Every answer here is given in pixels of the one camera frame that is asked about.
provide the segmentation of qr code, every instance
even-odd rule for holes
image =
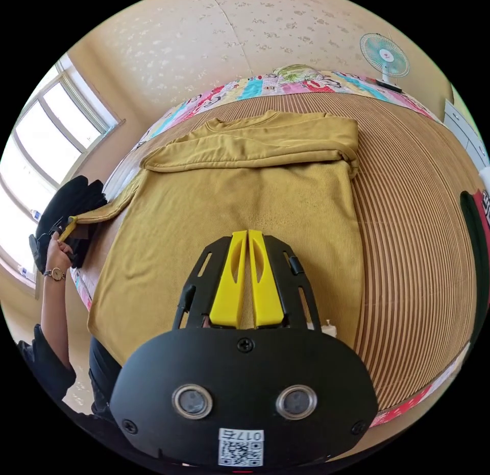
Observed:
[[[219,465],[224,466],[262,466],[263,443],[247,441],[219,442]]]

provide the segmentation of electric fan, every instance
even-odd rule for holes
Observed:
[[[390,90],[401,92],[402,89],[390,83],[390,77],[404,77],[410,65],[405,53],[391,40],[381,34],[364,34],[360,47],[364,58],[376,70],[381,72],[381,80],[376,83]]]

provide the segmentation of bamboo mat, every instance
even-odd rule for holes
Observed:
[[[206,121],[232,121],[269,109],[329,112],[358,121],[360,170],[353,192],[365,289],[355,350],[371,374],[380,410],[387,409],[442,373],[473,327],[475,268],[459,194],[474,193],[482,184],[445,126],[410,109],[355,95],[317,92],[233,102],[130,152],[110,177],[106,194],[112,199],[129,183],[145,154]],[[91,296],[124,215],[101,226],[80,270]],[[325,358],[325,367],[334,360]]]

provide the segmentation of wristwatch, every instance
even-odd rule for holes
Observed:
[[[62,279],[66,279],[65,273],[61,272],[61,269],[58,267],[53,268],[51,271],[45,271],[43,276],[50,276],[55,281],[61,281]]]

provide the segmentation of bed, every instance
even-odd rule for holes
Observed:
[[[115,198],[145,155],[206,121],[271,109],[358,121],[361,168],[353,190],[365,285],[355,351],[378,396],[375,427],[422,402],[457,371],[473,328],[475,266],[459,195],[483,186],[458,140],[433,113],[372,79],[292,65],[170,109],[120,162],[105,193]],[[125,213],[100,225],[83,267],[72,270],[88,310]]]

